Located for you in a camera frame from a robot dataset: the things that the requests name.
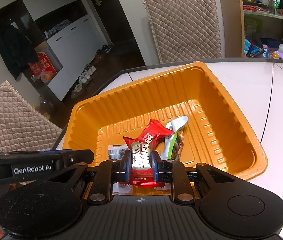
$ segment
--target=dark door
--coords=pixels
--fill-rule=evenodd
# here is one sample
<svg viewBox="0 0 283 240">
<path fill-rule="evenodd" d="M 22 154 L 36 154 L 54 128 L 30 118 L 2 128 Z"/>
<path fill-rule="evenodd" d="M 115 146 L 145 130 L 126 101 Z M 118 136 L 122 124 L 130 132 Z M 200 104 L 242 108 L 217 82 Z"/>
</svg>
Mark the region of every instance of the dark door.
<svg viewBox="0 0 283 240">
<path fill-rule="evenodd" d="M 113 43 L 134 39 L 119 0 L 91 0 Z"/>
</svg>

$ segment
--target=orange plastic basket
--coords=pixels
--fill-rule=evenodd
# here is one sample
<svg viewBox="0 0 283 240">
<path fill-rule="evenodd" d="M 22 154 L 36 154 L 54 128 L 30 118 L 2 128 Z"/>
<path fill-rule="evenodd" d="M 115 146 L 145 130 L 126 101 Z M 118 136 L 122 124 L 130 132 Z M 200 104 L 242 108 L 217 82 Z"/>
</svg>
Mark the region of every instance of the orange plastic basket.
<svg viewBox="0 0 283 240">
<path fill-rule="evenodd" d="M 63 148 L 91 149 L 95 160 L 108 159 L 108 145 L 138 137 L 150 119 L 164 126 L 187 115 L 180 161 L 204 162 L 242 179 L 267 167 L 254 131 L 230 94 L 201 62 L 146 77 L 75 105 Z M 160 154 L 163 143 L 157 147 Z"/>
</svg>

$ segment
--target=red candy wrapper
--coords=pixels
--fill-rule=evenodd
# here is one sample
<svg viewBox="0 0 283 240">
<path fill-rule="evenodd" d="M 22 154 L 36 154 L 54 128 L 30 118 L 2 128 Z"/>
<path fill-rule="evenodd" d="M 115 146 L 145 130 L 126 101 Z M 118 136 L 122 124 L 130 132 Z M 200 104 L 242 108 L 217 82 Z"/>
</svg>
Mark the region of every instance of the red candy wrapper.
<svg viewBox="0 0 283 240">
<path fill-rule="evenodd" d="M 159 121 L 150 120 L 139 137 L 135 139 L 123 137 L 133 156 L 130 180 L 126 184 L 146 188 L 164 187 L 164 182 L 154 182 L 150 158 L 151 152 L 157 146 L 157 140 L 173 133 L 172 130 L 165 128 Z"/>
</svg>

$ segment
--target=wooden floor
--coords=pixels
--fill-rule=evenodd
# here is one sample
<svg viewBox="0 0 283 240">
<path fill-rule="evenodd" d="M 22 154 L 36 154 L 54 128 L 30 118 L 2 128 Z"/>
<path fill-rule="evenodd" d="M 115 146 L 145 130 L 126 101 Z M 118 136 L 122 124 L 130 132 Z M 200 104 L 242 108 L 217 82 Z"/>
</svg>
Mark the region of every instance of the wooden floor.
<svg viewBox="0 0 283 240">
<path fill-rule="evenodd" d="M 97 70 L 93 73 L 92 80 L 85 87 L 85 91 L 78 98 L 72 99 L 71 91 L 63 99 L 64 107 L 57 110 L 57 113 L 51 117 L 50 121 L 60 128 L 64 128 L 70 118 L 71 111 L 75 104 L 90 98 L 103 84 L 110 80 L 113 76 L 123 69 L 130 69 L 135 67 L 144 66 L 144 60 L 139 50 L 124 52 L 123 54 L 113 53 L 110 51 L 106 54 L 104 60 L 95 64 Z"/>
</svg>

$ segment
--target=quilted chair cover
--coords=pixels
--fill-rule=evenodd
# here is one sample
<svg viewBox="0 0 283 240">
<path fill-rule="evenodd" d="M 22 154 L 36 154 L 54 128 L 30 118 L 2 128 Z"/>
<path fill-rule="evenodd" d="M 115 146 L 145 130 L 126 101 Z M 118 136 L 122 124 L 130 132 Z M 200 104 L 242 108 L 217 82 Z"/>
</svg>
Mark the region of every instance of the quilted chair cover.
<svg viewBox="0 0 283 240">
<path fill-rule="evenodd" d="M 215 0 L 143 0 L 161 63 L 221 57 Z"/>
<path fill-rule="evenodd" d="M 60 133 L 8 81 L 0 85 L 0 151 L 49 150 Z"/>
</svg>

